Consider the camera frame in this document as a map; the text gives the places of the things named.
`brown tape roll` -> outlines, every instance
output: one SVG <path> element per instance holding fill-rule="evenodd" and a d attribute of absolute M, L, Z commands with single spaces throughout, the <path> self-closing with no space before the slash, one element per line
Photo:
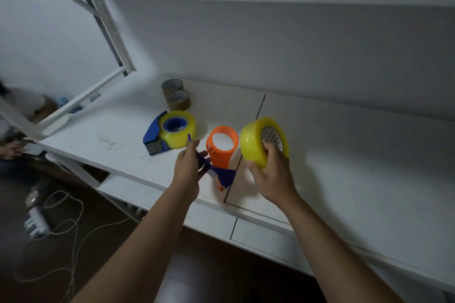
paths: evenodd
<path fill-rule="evenodd" d="M 186 90 L 176 90 L 168 93 L 166 97 L 169 109 L 175 110 L 187 110 L 191 106 L 190 95 Z"/>
<path fill-rule="evenodd" d="M 164 97 L 167 99 L 168 95 L 176 90 L 184 90 L 183 82 L 180 79 L 168 79 L 161 84 L 161 89 L 164 93 Z"/>

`blue object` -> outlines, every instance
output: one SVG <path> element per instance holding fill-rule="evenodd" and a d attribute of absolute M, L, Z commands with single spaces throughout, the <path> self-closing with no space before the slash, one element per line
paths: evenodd
<path fill-rule="evenodd" d="M 57 99 L 57 105 L 60 107 L 64 106 L 65 104 L 67 104 L 70 100 L 66 97 L 60 97 Z M 75 106 L 73 109 L 71 109 L 69 112 L 71 114 L 76 114 L 78 111 L 82 110 L 82 106 Z"/>
<path fill-rule="evenodd" d="M 147 129 L 147 132 L 145 133 L 144 139 L 142 140 L 150 156 L 158 155 L 159 153 L 163 153 L 170 150 L 168 144 L 159 137 L 160 125 L 158 124 L 158 120 L 160 119 L 160 117 L 167 113 L 168 113 L 167 111 L 163 111 L 153 120 L 150 127 Z"/>
<path fill-rule="evenodd" d="M 189 134 L 188 134 L 188 141 L 189 142 L 191 141 L 191 135 L 189 135 Z M 202 156 L 197 151 L 196 151 L 196 156 L 199 161 L 199 167 L 202 167 L 205 164 L 206 166 L 204 167 L 204 170 L 205 170 L 205 168 L 207 168 L 207 171 L 212 169 L 213 172 L 217 175 L 220 185 L 222 185 L 225 188 L 229 188 L 234 183 L 235 174 L 236 174 L 235 170 L 214 167 L 211 163 L 208 162 L 208 160 L 204 156 Z"/>
<path fill-rule="evenodd" d="M 184 117 L 171 117 L 164 123 L 163 128 L 168 132 L 178 132 L 184 129 L 187 124 L 188 121 Z"/>

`right hand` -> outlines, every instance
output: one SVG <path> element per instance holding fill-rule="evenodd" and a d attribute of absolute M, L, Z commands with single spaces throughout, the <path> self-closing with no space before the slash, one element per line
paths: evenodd
<path fill-rule="evenodd" d="M 3 159 L 13 159 L 19 157 L 21 151 L 24 151 L 24 147 L 20 142 L 10 142 L 0 146 L 0 157 Z"/>
<path fill-rule="evenodd" d="M 267 167 L 262 170 L 256 163 L 247 161 L 248 169 L 261 195 L 283 208 L 287 202 L 299 199 L 289 168 L 289 158 L 283 155 L 276 144 L 264 143 L 264 148 L 268 152 Z"/>

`orange plastic object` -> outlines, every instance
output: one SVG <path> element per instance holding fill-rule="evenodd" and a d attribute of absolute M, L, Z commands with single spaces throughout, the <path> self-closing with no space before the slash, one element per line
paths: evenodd
<path fill-rule="evenodd" d="M 233 143 L 232 149 L 228 151 L 220 150 L 213 144 L 213 139 L 212 136 L 213 134 L 226 134 Z M 234 153 L 235 149 L 238 146 L 238 135 L 235 129 L 228 127 L 228 126 L 218 126 L 213 129 L 212 133 L 207 138 L 207 141 L 205 143 L 205 146 L 207 148 L 207 152 L 212 160 L 212 165 L 214 167 L 222 168 L 222 169 L 229 169 L 229 160 L 232 157 L 232 154 Z M 220 191 L 224 190 L 224 187 L 220 185 L 218 182 L 218 189 Z"/>

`white metal frame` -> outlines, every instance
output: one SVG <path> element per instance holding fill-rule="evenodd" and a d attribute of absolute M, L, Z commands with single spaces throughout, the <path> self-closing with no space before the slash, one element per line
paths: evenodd
<path fill-rule="evenodd" d="M 123 66 L 107 74 L 100 81 L 93 84 L 91 87 L 87 88 L 82 93 L 71 99 L 67 104 L 62 106 L 60 109 L 55 111 L 53 114 L 49 115 L 47 118 L 45 118 L 38 124 L 34 124 L 27 120 L 27 118 L 25 118 L 17 109 L 10 105 L 5 99 L 0 98 L 0 114 L 3 115 L 3 117 L 6 120 L 8 120 L 9 123 L 18 128 L 22 133 L 24 133 L 27 137 L 29 137 L 35 142 L 46 138 L 46 135 L 43 133 L 43 130 L 45 130 L 51 124 L 53 124 L 62 116 L 67 114 L 74 107 L 80 105 L 81 102 L 93 96 L 100 88 L 104 87 L 106 84 L 108 84 L 118 76 L 123 76 L 124 72 L 126 72 L 126 74 L 128 75 L 134 70 L 128 53 L 125 49 L 125 46 L 123 45 L 122 39 L 120 38 L 120 35 L 118 34 L 115 28 L 114 22 L 111 19 L 111 15 L 105 5 L 104 0 L 94 0 L 95 8 L 91 7 L 83 0 L 72 1 L 75 2 L 77 5 L 81 6 L 84 10 L 101 19 L 118 56 L 122 60 Z M 68 157 L 56 154 L 53 151 L 49 151 L 46 148 L 44 148 L 44 150 L 48 151 L 55 159 L 57 159 L 59 162 L 65 165 L 68 169 L 72 171 L 72 173 L 74 173 L 78 178 L 80 178 L 90 187 L 96 190 L 96 188 L 100 185 L 99 181 L 96 180 L 92 175 L 90 175 L 86 170 L 84 170 L 78 162 Z M 122 208 L 122 206 L 112 201 L 112 199 L 109 198 L 107 199 L 115 206 L 117 206 L 119 209 L 121 209 L 125 214 L 131 217 L 134 221 L 136 221 L 137 223 L 139 222 L 138 217 L 132 211 L 129 211 L 127 208 Z"/>

